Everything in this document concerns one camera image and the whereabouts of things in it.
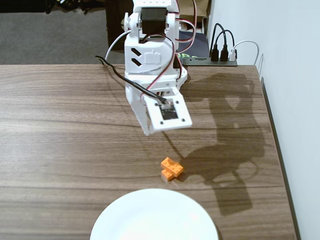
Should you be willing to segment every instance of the white cable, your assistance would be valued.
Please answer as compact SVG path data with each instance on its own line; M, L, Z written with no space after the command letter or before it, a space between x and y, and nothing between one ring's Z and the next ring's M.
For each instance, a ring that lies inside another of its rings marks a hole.
M202 33L204 34L205 33L205 19L206 19L207 17L206 16L204 16L203 18L202 18L202 20L201 20L201 22L202 22Z
M116 44L124 35L127 35L127 34L130 33L130 32L131 32L131 30L125 31L125 32L123 32L120 36L118 36L118 37L116 38L116 40L114 40L114 42L111 44L111 46L109 47L108 51L106 52L106 55L105 55L105 58L104 58L106 61L108 61L108 57L109 57L109 54L110 54L110 52L111 52L111 49L115 46L115 44Z
M258 45L258 43L256 43L255 41L251 41L251 40L243 40L243 41L238 42L236 45L234 45L234 47L232 48L231 53L230 53L230 61L231 61L231 62L234 61L234 58L235 58L235 57L232 57L232 56L235 56L235 49L236 49L236 47L237 47L238 45L240 45L240 44L242 44L242 43L253 43L253 44L256 45L257 51L256 51L256 57L255 57L255 61L254 61L254 65L256 65L257 60L258 60L258 56L259 56L259 51L260 51L260 50L259 50L259 45Z

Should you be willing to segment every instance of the white wall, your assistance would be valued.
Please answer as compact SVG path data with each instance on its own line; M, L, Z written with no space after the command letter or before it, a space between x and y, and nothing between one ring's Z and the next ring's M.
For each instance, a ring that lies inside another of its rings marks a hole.
M260 46L264 57L261 76L301 238L319 240L320 1L215 0L212 14L213 25L218 22L231 30L236 42L249 39ZM253 44L244 43L237 49L240 65L253 64Z

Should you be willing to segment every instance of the black device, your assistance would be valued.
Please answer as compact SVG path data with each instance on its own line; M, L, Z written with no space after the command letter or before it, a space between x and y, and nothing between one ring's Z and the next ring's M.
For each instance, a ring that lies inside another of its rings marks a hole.
M50 13L56 0L0 0L0 13Z
M143 7L141 25L143 34L164 34L167 9L165 7Z

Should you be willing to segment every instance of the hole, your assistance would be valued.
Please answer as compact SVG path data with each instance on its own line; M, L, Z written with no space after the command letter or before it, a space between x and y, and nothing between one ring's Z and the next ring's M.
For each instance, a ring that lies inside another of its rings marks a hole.
M138 67L140 67L142 64L135 58L131 58L131 61L134 62Z
M131 51L132 51L135 55L137 55L138 57L140 57L141 53L140 53L137 49L131 48Z

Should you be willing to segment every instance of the white plate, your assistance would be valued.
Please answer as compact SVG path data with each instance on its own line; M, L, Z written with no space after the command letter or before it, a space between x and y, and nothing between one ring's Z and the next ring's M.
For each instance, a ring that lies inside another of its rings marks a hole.
M197 202L152 188L111 203L96 220L90 240L218 240L218 233Z

